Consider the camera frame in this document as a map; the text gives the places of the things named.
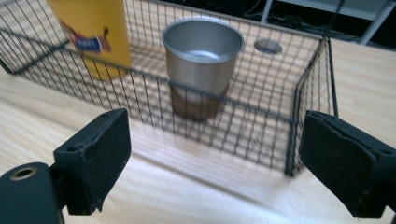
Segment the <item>cup rim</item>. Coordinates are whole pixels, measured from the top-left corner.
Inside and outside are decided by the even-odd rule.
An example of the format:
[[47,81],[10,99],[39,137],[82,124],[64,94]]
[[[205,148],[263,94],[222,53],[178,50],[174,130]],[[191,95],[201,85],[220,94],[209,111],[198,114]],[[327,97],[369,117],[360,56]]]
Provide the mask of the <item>cup rim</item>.
[[[237,48],[235,48],[235,50],[225,53],[225,54],[222,54],[222,55],[219,55],[219,58],[217,60],[213,60],[213,59],[206,59],[203,57],[197,57],[195,55],[191,55],[189,53],[182,52],[180,50],[173,48],[165,41],[166,35],[173,27],[180,25],[181,23],[191,22],[191,21],[206,21],[206,22],[213,22],[215,24],[223,25],[223,26],[233,30],[236,34],[238,34],[241,37],[241,43]],[[245,46],[245,39],[239,30],[232,27],[230,25],[230,23],[228,23],[227,21],[222,21],[220,19],[207,17],[207,16],[181,17],[181,18],[175,20],[173,23],[166,26],[166,28],[163,30],[162,41],[163,41],[163,44],[167,50],[170,50],[173,54],[175,54],[176,56],[178,56],[184,60],[188,60],[188,61],[191,61],[194,63],[222,63],[222,62],[226,62],[226,61],[233,59],[239,53],[239,51]]]

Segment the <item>wooden table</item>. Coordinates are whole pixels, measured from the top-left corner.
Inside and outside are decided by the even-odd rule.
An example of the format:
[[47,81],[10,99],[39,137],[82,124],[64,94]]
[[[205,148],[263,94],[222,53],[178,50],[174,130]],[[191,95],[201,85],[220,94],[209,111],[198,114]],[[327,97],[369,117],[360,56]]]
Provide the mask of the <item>wooden table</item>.
[[[396,53],[332,42],[340,117],[396,147]],[[0,71],[0,175],[52,151],[105,110]],[[66,223],[390,223],[356,219],[313,175],[277,171],[130,122],[133,154],[104,211]]]

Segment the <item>black wire basket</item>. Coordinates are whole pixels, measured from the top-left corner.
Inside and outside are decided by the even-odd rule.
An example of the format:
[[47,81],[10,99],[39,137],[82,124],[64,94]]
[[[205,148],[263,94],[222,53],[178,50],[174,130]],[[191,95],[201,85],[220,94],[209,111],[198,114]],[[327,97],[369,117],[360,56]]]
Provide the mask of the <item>black wire basket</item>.
[[[89,60],[94,66],[127,69],[126,76],[90,76],[87,56],[83,60],[74,50],[44,0],[0,3],[0,64],[10,74],[89,103],[126,107],[134,120],[286,175],[298,173],[303,166],[298,147],[305,111],[337,115],[329,39],[159,1],[126,0],[125,10],[132,68]],[[183,86],[166,74],[162,31],[186,16],[227,21],[245,38],[225,95]],[[277,48],[262,42],[276,43]],[[174,113],[170,87],[222,106],[213,118],[185,119]]]

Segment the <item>silver metal cup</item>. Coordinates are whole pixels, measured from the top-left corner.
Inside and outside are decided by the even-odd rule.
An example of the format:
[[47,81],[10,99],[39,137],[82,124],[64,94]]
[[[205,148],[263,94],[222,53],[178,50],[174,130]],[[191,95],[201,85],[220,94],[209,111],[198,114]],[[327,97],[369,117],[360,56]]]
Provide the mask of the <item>silver metal cup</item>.
[[[233,76],[237,54],[244,46],[244,38],[227,22],[190,17],[169,25],[163,31],[163,44],[171,81],[200,91],[225,94]],[[188,104],[197,105],[208,100],[203,100],[199,93],[178,88],[172,90],[177,94],[177,99]]]

